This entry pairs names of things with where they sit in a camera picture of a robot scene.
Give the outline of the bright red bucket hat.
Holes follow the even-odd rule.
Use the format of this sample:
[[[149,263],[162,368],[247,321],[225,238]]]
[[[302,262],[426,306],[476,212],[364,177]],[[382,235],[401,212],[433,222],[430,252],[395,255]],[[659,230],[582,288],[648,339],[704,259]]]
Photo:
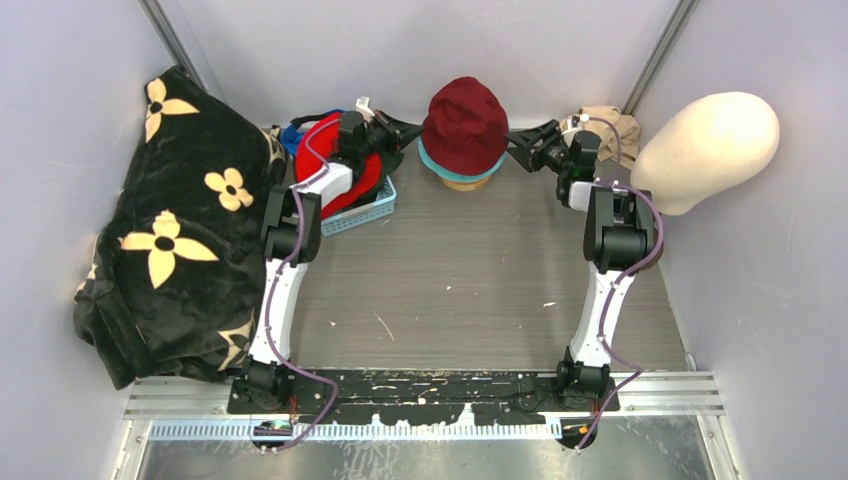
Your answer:
[[[322,159],[329,160],[330,156],[336,152],[339,137],[338,122],[341,116],[341,110],[331,111],[304,134],[294,160],[297,182],[303,182],[317,173],[324,166]],[[343,210],[373,202],[382,181],[382,160],[378,153],[373,153],[366,158],[364,172],[352,189],[322,208],[322,219],[325,220]]]

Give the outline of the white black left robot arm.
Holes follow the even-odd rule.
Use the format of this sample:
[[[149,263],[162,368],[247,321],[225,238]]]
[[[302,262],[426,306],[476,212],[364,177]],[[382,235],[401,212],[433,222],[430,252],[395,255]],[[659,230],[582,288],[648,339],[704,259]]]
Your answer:
[[[261,241],[266,268],[257,331],[231,398],[269,413],[293,394],[290,333],[299,289],[315,260],[322,224],[349,209],[375,203],[404,149],[422,126],[375,110],[331,110],[299,117],[282,134],[295,140],[293,181],[272,188]]]

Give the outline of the cyan bucket hat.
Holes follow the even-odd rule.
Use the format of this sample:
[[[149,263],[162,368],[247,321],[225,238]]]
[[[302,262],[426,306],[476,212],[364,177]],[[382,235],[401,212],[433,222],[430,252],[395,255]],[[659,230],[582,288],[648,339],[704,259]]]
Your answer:
[[[463,175],[463,174],[459,174],[459,173],[450,171],[450,170],[446,169],[445,167],[442,167],[441,165],[437,164],[427,153],[421,139],[418,139],[416,141],[416,146],[417,146],[417,150],[418,150],[418,154],[419,154],[419,158],[420,158],[421,162],[429,170],[434,172],[441,179],[449,180],[449,181],[452,181],[452,182],[458,182],[458,183],[473,183],[473,182],[483,180],[484,178],[488,178],[489,176],[494,174],[501,167],[501,165],[503,164],[503,162],[507,158],[507,154],[503,153],[501,155],[501,157],[495,162],[495,164],[491,168],[489,168],[488,170],[484,171],[483,173],[480,173],[480,174],[477,174],[477,175]]]

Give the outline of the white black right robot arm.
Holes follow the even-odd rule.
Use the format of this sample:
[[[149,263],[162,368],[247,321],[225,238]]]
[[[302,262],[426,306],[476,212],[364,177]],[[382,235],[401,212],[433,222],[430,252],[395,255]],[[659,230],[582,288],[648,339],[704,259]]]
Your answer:
[[[552,397],[577,411],[604,401],[614,384],[612,341],[624,298],[635,276],[659,252],[656,215],[646,191],[632,191],[595,173],[598,134],[587,115],[566,123],[551,120],[508,133],[510,155],[528,172],[548,168],[557,175],[560,203],[586,215],[583,255],[589,285],[577,332],[552,382]]]

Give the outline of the dark red bucket hat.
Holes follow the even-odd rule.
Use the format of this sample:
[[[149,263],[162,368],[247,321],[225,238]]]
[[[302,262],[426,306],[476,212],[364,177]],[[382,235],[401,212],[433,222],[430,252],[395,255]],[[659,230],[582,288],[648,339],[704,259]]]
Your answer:
[[[431,99],[419,139],[446,169],[477,175],[506,153],[509,124],[495,94],[478,79],[459,77]]]

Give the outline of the wooden hat stand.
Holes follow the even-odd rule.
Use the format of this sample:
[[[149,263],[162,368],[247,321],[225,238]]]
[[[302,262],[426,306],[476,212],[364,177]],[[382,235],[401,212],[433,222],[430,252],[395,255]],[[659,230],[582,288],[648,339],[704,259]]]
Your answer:
[[[458,192],[472,192],[484,187],[490,179],[490,176],[485,176],[475,181],[456,181],[447,178],[441,178],[440,181],[451,190]]]

